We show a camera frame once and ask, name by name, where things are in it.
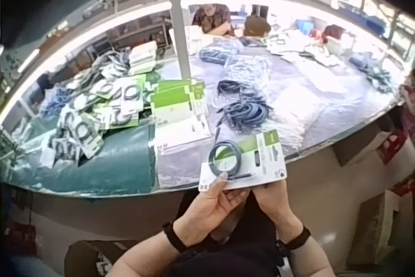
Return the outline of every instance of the black watch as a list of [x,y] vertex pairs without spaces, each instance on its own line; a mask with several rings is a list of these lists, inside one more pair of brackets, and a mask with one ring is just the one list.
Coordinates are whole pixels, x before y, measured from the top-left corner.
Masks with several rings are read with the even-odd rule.
[[307,242],[307,240],[310,237],[311,237],[310,231],[304,226],[303,231],[301,232],[299,236],[295,237],[293,240],[291,240],[288,243],[283,243],[283,245],[287,250],[293,251],[304,246],[304,244]]
[[176,235],[173,230],[173,222],[169,222],[163,225],[163,232],[166,234],[167,239],[171,243],[171,245],[180,253],[183,253],[187,250],[186,245],[180,238]]

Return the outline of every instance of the metal pole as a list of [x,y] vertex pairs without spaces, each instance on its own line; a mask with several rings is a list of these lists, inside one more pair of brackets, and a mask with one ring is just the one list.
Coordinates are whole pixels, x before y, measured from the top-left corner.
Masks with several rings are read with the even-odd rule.
[[410,42],[409,42],[409,47],[408,47],[408,51],[405,53],[405,57],[403,58],[404,61],[408,60],[408,56],[409,56],[409,52],[410,52],[410,48],[412,47],[412,44],[414,43],[414,34],[412,34],[412,36],[410,37]]
[[400,15],[401,11],[400,10],[396,10],[395,14],[394,14],[394,18],[392,20],[392,23],[390,24],[390,32],[389,32],[389,37],[388,37],[388,49],[391,46],[392,43],[392,38],[394,37],[394,33],[396,30],[396,24],[397,24],[397,17]]
[[362,14],[364,12],[364,1],[365,0],[362,0],[362,2],[361,2],[361,8],[360,8],[360,11],[359,11],[360,14]]
[[182,0],[169,0],[171,2],[171,21],[173,24],[174,40],[176,42],[177,57],[180,73],[183,79],[191,78],[189,55],[187,53],[186,33],[184,29]]

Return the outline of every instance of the black cable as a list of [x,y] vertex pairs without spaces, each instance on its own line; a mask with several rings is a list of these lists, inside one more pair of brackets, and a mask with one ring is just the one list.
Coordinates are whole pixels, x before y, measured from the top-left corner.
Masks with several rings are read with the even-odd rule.
[[[217,166],[215,165],[216,151],[220,147],[229,148],[232,155],[236,157],[236,164],[231,169],[222,171],[222,170],[219,170]],[[208,160],[209,160],[209,168],[211,169],[212,173],[216,176],[220,176],[223,172],[226,172],[228,174],[228,180],[236,180],[236,179],[247,178],[249,176],[252,176],[251,173],[245,173],[243,175],[238,175],[239,169],[241,168],[241,164],[242,164],[242,152],[238,144],[236,144],[234,141],[225,140],[225,141],[216,143],[209,153]]]

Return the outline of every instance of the stack of packaging cards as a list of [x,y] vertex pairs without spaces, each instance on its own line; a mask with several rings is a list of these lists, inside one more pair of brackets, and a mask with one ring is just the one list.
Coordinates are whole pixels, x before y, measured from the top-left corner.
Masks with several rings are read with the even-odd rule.
[[161,80],[152,91],[157,150],[210,137],[203,81]]
[[157,43],[155,41],[144,43],[131,50],[130,76],[148,73],[156,66]]

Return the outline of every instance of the person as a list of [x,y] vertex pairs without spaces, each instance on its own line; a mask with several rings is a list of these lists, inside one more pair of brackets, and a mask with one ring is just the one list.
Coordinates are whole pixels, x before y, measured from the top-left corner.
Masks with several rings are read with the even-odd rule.
[[[186,193],[172,226],[128,250],[107,276],[278,276],[285,250],[295,275],[334,277],[326,254],[293,214],[285,180],[252,191],[223,191],[225,185],[222,175],[195,198]],[[209,233],[243,202],[227,242],[214,241]]]
[[202,5],[193,17],[192,25],[202,27],[204,34],[233,36],[231,15],[226,5]]
[[264,18],[248,16],[244,24],[244,36],[265,37],[271,31],[271,26]]
[[328,25],[324,29],[324,32],[322,33],[323,43],[328,42],[328,39],[327,39],[328,36],[333,37],[337,40],[341,40],[343,32],[344,32],[344,29],[336,24]]

